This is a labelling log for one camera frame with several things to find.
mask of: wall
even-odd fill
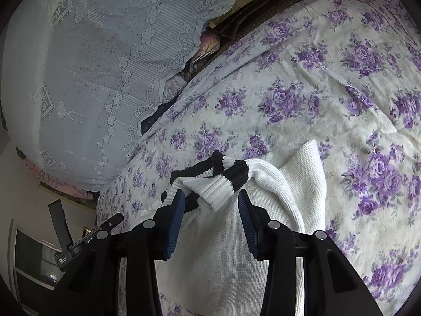
[[[0,123],[0,156],[9,141],[9,135],[7,135],[7,132],[3,129]]]
[[[0,157],[0,273],[7,285],[11,219],[23,226],[27,235],[58,246],[48,210],[48,204],[54,202],[56,196],[39,187],[39,181],[30,175],[10,141]],[[62,201],[62,204],[73,241],[77,241],[82,236],[83,226],[94,227],[95,211],[69,202]]]

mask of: bed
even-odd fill
[[[138,140],[98,200],[98,221],[119,211],[118,231],[132,229],[161,204],[173,170],[215,149],[244,159],[316,139],[326,231],[394,315],[421,273],[420,45],[399,0],[284,10],[214,59]],[[165,315],[194,315],[168,296],[161,303]]]

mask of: white knit sweater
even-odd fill
[[[315,141],[295,142],[245,162],[248,182],[242,188],[252,204],[264,207],[272,219],[294,231],[312,234],[324,229],[326,180]],[[224,158],[224,169],[233,164]],[[210,170],[201,176],[212,175]],[[178,188],[200,198],[199,207],[184,215],[172,257],[156,261],[159,291],[204,316],[259,315],[268,261],[256,261],[248,250],[238,190],[234,192],[223,175],[202,177],[179,177],[168,190],[166,203]],[[301,258],[296,269],[296,315],[303,315]]]

